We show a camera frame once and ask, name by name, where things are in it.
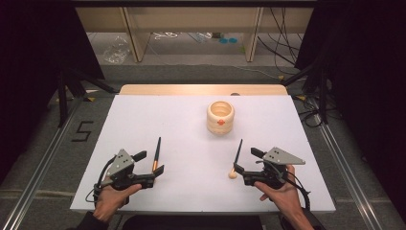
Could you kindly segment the white table mat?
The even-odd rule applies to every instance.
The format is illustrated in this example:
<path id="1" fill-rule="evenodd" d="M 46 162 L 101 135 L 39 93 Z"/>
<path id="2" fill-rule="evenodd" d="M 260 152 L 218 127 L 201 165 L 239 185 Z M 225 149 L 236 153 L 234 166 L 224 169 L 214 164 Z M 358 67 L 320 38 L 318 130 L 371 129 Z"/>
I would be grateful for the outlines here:
<path id="1" fill-rule="evenodd" d="M 133 195 L 124 210 L 138 214 L 242 214 L 275 211 L 261 192 L 230 179 L 239 141 L 237 163 L 247 171 L 262 165 L 251 148 L 274 147 L 305 161 L 296 175 L 309 192 L 310 208 L 328 213 L 335 209 L 292 99 L 288 96 L 228 96 L 236 113 L 233 129 L 224 136 L 207 130 L 207 108 L 214 96 L 135 96 L 114 98 L 89 164 L 79 183 L 71 208 L 93 209 L 90 191 L 102 168 L 119 150 L 130 154 L 141 150 L 147 157 L 136 163 L 134 172 L 150 173 L 158 138 L 159 164 L 165 171 L 152 188 Z"/>

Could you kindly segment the clear plastic bag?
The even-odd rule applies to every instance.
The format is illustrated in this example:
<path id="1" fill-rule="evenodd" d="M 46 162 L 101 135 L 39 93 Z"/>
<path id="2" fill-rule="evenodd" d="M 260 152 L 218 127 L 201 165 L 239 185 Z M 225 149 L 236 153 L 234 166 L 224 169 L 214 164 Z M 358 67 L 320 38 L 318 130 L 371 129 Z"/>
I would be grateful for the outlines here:
<path id="1" fill-rule="evenodd" d="M 122 36 L 115 36 L 103 51 L 103 59 L 111 64 L 123 64 L 130 54 L 128 42 Z"/>

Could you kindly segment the light wooden shelf unit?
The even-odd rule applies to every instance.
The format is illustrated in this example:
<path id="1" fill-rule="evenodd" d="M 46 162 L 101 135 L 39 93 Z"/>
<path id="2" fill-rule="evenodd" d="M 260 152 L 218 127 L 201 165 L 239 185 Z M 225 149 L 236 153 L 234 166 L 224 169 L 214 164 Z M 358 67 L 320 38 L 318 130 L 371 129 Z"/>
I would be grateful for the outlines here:
<path id="1" fill-rule="evenodd" d="M 312 8 L 210 8 L 210 7 L 77 7 L 85 31 L 125 33 L 134 60 L 143 60 L 153 32 L 242 33 L 245 58 L 254 60 L 257 35 L 286 28 L 290 34 L 303 34 Z"/>

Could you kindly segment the person's dark lap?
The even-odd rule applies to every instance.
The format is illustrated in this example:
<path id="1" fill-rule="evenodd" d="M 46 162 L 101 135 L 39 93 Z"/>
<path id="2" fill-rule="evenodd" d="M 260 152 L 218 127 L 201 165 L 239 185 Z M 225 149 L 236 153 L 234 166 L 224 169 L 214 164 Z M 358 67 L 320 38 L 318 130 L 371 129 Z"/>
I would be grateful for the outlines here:
<path id="1" fill-rule="evenodd" d="M 258 216 L 134 216 L 123 230 L 263 230 Z"/>

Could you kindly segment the light wooden table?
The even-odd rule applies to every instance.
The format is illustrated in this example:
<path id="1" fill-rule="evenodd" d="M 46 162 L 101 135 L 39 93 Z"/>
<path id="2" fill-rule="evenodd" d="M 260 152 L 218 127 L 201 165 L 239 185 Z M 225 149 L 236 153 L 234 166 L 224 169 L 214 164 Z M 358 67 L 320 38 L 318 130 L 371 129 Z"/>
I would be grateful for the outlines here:
<path id="1" fill-rule="evenodd" d="M 121 95 L 287 95 L 280 84 L 125 84 Z"/>

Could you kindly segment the black metal stand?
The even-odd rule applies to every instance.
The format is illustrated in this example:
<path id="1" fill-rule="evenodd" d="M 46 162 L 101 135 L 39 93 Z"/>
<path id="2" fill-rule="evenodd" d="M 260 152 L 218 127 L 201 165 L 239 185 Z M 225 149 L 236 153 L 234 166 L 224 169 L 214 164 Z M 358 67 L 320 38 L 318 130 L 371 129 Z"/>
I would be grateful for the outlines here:
<path id="1" fill-rule="evenodd" d="M 69 90 L 75 98 L 83 99 L 86 91 L 81 84 L 87 81 L 107 93 L 118 93 L 118 90 L 95 78 L 82 73 L 77 69 L 67 68 L 62 70 L 57 78 L 57 94 L 59 100 L 59 127 L 62 127 L 68 119 L 68 105 L 66 90 Z"/>
<path id="2" fill-rule="evenodd" d="M 322 123 L 327 123 L 327 68 L 318 60 L 313 61 L 299 73 L 287 80 L 282 81 L 282 85 L 287 87 L 295 81 L 305 77 L 302 91 L 305 94 L 318 92 L 318 114 Z"/>

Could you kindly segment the person's right hand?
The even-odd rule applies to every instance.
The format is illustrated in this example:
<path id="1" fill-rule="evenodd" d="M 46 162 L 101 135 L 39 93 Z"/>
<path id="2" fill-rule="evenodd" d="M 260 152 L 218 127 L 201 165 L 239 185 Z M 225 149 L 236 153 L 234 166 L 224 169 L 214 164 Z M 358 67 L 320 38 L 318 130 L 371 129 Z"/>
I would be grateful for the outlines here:
<path id="1" fill-rule="evenodd" d="M 295 186 L 285 183 L 276 190 L 259 181 L 254 186 L 263 192 L 260 201 L 270 199 L 285 216 L 297 216 L 301 213 L 302 206 Z"/>

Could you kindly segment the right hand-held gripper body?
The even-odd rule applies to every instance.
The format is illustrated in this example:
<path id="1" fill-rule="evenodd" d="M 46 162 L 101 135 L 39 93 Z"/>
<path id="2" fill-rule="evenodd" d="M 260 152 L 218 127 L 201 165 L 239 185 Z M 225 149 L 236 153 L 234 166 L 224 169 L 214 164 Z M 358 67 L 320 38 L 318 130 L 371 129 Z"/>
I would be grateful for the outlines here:
<path id="1" fill-rule="evenodd" d="M 263 164 L 260 172 L 247 172 L 242 175 L 244 184 L 253 186 L 262 182 L 273 189 L 280 189 L 287 180 L 287 165 L 304 165 L 305 161 L 283 149 L 274 147 L 259 159 Z"/>

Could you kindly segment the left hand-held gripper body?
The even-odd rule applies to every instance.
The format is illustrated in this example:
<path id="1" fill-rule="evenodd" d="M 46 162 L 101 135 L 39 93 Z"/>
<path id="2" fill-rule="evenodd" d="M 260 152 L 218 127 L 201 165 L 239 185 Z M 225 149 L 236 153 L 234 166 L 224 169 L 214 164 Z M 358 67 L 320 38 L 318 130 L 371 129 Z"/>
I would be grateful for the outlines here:
<path id="1" fill-rule="evenodd" d="M 133 155 L 127 153 L 124 149 L 120 149 L 113 160 L 109 161 L 109 169 L 101 175 L 106 175 L 105 180 L 99 183 L 101 188 L 111 186 L 117 191 L 122 191 L 128 187 L 140 184 L 143 189 L 152 188 L 156 176 L 152 173 L 135 174 Z"/>

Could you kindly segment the metal floor rail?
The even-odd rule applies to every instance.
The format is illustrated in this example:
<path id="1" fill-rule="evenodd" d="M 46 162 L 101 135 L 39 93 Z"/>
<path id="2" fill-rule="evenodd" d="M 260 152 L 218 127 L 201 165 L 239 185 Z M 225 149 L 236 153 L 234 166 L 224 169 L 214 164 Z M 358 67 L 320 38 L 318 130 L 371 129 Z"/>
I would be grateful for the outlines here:
<path id="1" fill-rule="evenodd" d="M 327 143 L 329 151 L 338 167 L 338 170 L 343 176 L 351 197 L 367 228 L 369 230 L 383 230 L 375 210 L 373 209 L 371 203 L 368 201 L 366 194 L 362 190 L 358 180 L 356 179 L 352 169 L 350 168 L 350 165 L 345 158 L 345 155 L 342 152 L 341 148 L 339 147 L 328 124 L 322 121 L 320 115 L 316 115 L 315 120 L 320 124 L 320 130 L 325 139 L 325 142 Z"/>
<path id="2" fill-rule="evenodd" d="M 72 120 L 81 105 L 82 98 L 73 99 L 71 107 L 68 110 L 68 115 L 65 121 L 57 128 L 51 143 L 39 161 L 33 175 L 31 176 L 28 185 L 20 193 L 16 204 L 11 209 L 11 212 L 5 222 L 2 230 L 18 230 L 22 220 L 26 216 L 36 194 L 37 189 L 41 185 L 43 178 L 51 166 L 62 140 L 69 129 Z"/>

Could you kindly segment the person's left hand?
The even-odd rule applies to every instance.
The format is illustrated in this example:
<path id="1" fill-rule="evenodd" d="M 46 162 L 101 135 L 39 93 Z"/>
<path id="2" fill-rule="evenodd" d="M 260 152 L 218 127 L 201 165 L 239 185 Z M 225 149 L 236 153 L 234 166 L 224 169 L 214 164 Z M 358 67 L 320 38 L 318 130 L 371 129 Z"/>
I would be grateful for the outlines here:
<path id="1" fill-rule="evenodd" d="M 126 204 L 126 200 L 140 191 L 142 186 L 135 184 L 125 190 L 117 191 L 111 186 L 101 190 L 93 216 L 104 223 L 109 223 L 116 211 Z"/>

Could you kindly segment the wooden brush holder cup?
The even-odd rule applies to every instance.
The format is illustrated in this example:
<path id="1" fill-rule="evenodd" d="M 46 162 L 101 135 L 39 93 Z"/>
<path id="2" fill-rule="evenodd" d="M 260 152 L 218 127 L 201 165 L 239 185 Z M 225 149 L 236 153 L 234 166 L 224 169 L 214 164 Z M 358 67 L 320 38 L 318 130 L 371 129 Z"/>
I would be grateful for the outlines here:
<path id="1" fill-rule="evenodd" d="M 216 101 L 207 108 L 208 131 L 216 135 L 225 135 L 233 129 L 235 118 L 234 107 L 225 101 Z"/>

